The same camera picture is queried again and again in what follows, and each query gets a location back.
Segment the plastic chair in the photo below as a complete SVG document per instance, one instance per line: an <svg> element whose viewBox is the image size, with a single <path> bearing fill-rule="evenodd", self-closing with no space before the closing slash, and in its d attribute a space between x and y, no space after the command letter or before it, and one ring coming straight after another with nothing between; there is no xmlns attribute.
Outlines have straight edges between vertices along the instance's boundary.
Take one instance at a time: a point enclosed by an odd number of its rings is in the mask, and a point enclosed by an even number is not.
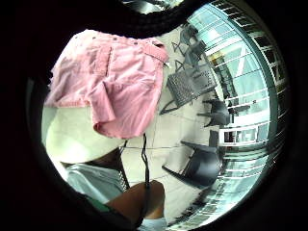
<svg viewBox="0 0 308 231"><path fill-rule="evenodd" d="M195 29L191 24L188 24L184 27L184 29L180 33L180 41L178 43L172 43L173 51L175 52L177 49L180 50L181 54L184 56L184 52L180 48L180 44L184 43L188 46L191 45L191 38L194 38L198 33L198 30Z"/></svg>
<svg viewBox="0 0 308 231"><path fill-rule="evenodd" d="M206 44L203 40L197 41L192 46L189 46L185 52L184 62L175 61L175 72L179 71L183 67L185 69L185 64L192 67L198 68L198 63L201 60L201 55L204 54L206 50Z"/></svg>
<svg viewBox="0 0 308 231"><path fill-rule="evenodd" d="M208 189L217 180L221 169L217 148L191 142L181 142L194 150L183 173L177 173L165 166L162 166L162 168L189 186L201 190Z"/></svg>
<svg viewBox="0 0 308 231"><path fill-rule="evenodd" d="M214 90L216 86L214 73L208 65L188 68L169 75L167 87L172 95L172 100L163 107L160 115L179 109L199 95ZM167 109L173 102L176 107Z"/></svg>
<svg viewBox="0 0 308 231"><path fill-rule="evenodd" d="M211 118L211 121L204 127L214 125L227 125L231 122L232 115L229 113L227 106L224 104L224 102L218 99L211 99L202 101L202 103L210 103L212 105L210 113L197 114L198 116L207 116Z"/></svg>

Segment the tiled floor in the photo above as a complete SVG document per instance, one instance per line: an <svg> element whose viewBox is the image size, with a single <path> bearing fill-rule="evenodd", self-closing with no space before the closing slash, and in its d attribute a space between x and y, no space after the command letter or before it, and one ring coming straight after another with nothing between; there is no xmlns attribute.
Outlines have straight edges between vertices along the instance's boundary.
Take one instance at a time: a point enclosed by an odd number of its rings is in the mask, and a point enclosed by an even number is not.
<svg viewBox="0 0 308 231"><path fill-rule="evenodd" d="M180 29L175 29L157 38L167 48L171 67L165 66L164 68L165 87L162 90L156 116L145 132L150 179L160 181L165 186L167 222L179 217L181 212L197 198L200 190L176 180L162 169L162 165L181 172L188 162L189 156L193 154L193 151L181 144L181 141L208 144L209 129L218 129L217 127L204 128L203 126L209 121L209 118L196 115L207 110L206 107L209 106L202 104L202 100L213 97L211 93L198 97L192 104L186 104L176 111L159 115L159 112L171 99L171 94L166 88L166 82L167 76L175 71L174 60L183 61L184 59L179 50L174 53L171 44L172 41L178 42L179 32ZM185 45L182 45L181 48L184 51L186 49ZM144 181L144 163L141 159L142 146L142 137L131 139L122 154L122 162L131 185Z"/></svg>

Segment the skin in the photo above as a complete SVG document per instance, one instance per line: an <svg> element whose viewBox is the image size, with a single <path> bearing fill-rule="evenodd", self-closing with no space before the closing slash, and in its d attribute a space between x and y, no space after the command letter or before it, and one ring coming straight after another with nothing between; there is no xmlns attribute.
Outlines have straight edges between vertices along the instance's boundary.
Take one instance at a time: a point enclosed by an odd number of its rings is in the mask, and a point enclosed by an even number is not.
<svg viewBox="0 0 308 231"><path fill-rule="evenodd" d="M107 203L132 223L136 223L140 216L141 208L144 202L144 183L139 183L122 195ZM165 189L162 183L158 181L150 182L150 198L148 210L145 218L156 219L164 216Z"/></svg>

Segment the glass wall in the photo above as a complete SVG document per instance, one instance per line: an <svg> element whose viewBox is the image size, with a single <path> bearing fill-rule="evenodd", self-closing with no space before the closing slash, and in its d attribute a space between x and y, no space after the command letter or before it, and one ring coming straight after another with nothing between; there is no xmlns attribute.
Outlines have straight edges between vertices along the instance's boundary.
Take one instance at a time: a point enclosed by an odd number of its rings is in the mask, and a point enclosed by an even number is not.
<svg viewBox="0 0 308 231"><path fill-rule="evenodd" d="M200 198L205 205L169 230L210 223L253 191L281 150L290 107L281 55L252 18L231 1L217 0L197 10L188 22L207 46L205 54L232 121L219 128L223 167L214 186Z"/></svg>

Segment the pink shirt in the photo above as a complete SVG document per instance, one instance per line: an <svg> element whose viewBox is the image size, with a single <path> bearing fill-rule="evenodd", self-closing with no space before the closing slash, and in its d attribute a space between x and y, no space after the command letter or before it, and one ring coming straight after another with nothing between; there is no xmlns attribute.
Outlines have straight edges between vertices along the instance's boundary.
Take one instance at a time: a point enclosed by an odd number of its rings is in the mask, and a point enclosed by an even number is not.
<svg viewBox="0 0 308 231"><path fill-rule="evenodd" d="M86 30L56 61L45 106L91 106L96 132L120 139L140 136L155 115L167 59L155 38Z"/></svg>

